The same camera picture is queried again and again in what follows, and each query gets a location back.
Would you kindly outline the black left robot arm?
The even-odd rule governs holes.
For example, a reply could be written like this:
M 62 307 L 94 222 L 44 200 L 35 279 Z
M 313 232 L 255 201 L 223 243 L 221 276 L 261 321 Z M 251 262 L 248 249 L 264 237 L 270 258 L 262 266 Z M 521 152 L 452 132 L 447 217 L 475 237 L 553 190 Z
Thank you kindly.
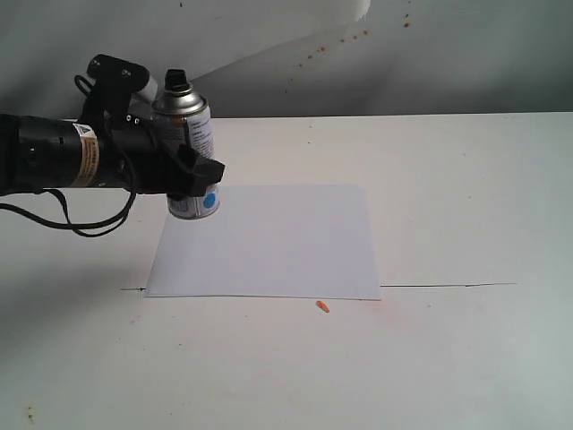
M 148 120 L 89 124 L 1 116 L 1 190 L 114 188 L 136 194 L 199 197 L 224 164 L 189 146 L 166 144 Z

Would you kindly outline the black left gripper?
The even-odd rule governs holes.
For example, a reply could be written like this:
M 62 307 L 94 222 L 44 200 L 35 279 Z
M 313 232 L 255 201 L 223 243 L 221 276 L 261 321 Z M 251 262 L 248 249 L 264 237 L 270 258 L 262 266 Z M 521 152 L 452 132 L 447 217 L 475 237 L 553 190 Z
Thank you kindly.
M 159 137 L 151 122 L 111 122 L 96 128 L 99 162 L 96 185 L 136 194 L 203 196 L 222 180 L 225 165 L 185 143 Z

